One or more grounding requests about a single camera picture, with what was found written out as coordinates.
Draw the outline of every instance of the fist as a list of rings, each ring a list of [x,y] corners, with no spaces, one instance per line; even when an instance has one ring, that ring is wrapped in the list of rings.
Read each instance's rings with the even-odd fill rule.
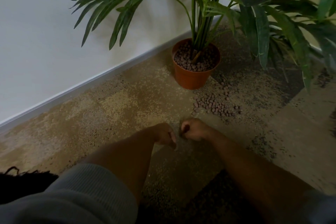
[[[181,126],[182,135],[195,141],[201,141],[202,138],[207,139],[211,130],[210,126],[196,118],[185,120]]]
[[[168,145],[173,149],[176,148],[176,137],[173,129],[167,123],[156,124],[149,127],[151,132],[154,134],[155,143],[160,145]]]

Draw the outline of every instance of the white wall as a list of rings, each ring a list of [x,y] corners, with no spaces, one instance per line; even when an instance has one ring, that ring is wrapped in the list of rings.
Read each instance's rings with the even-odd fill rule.
[[[144,0],[122,47],[108,50],[113,12],[81,48],[89,15],[73,29],[81,12],[71,15],[73,1],[0,4],[0,124],[190,29],[174,0]]]

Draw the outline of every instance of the ribbed cuff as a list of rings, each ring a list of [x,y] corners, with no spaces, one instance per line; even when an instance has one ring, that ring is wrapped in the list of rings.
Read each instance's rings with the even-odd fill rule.
[[[112,172],[99,165],[77,164],[62,174],[46,191],[59,189],[69,189],[92,197],[116,223],[135,223],[137,219],[138,206],[132,192]]]

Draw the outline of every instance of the pot rim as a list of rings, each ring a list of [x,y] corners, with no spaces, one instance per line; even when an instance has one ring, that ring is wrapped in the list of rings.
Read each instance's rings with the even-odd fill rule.
[[[181,40],[181,41],[178,41],[175,45],[177,45],[179,42],[186,41],[186,40],[191,40],[191,38],[186,38],[186,39],[183,39],[183,40]],[[184,69],[183,67],[181,67],[180,65],[178,65],[178,64],[175,62],[175,60],[174,60],[174,57],[175,57],[175,55],[176,55],[176,52],[173,53],[173,55],[171,56],[171,57],[172,57],[172,60],[173,60],[173,63],[174,63],[175,65],[177,65],[178,67],[180,67],[181,69],[183,69],[184,71],[187,71],[187,72],[189,72],[189,73],[193,73],[193,74],[201,74],[201,73],[209,73],[209,72],[212,72],[213,70],[215,70],[215,69],[217,68],[217,66],[218,66],[218,65],[220,64],[220,62],[221,62],[221,52],[219,51],[219,49],[217,48],[217,46],[214,45],[213,43],[210,43],[209,45],[212,45],[212,46],[215,48],[215,50],[217,50],[217,53],[219,54],[219,60],[218,60],[218,63],[217,63],[217,65],[216,65],[213,69],[211,69],[211,70],[207,70],[207,71],[203,71],[203,72],[194,72],[194,71],[189,71],[189,70],[187,70],[187,69]]]

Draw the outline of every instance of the orange plant pot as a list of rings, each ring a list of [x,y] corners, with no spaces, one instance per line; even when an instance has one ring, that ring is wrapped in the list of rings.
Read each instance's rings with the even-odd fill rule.
[[[174,56],[176,52],[178,51],[180,45],[185,44],[186,42],[190,41],[191,38],[184,39],[178,43],[176,43],[173,47],[172,51],[172,59],[174,63],[174,69],[175,69],[175,80],[177,83],[187,89],[187,90],[197,90],[201,87],[204,86],[206,83],[208,77],[211,75],[211,73],[216,69],[216,67],[219,65],[221,61],[221,53],[219,52],[218,48],[213,45],[209,44],[211,48],[213,48],[214,53],[216,55],[216,66],[208,71],[205,72],[193,72],[193,71],[188,71],[182,67],[180,67],[175,61],[174,61]]]

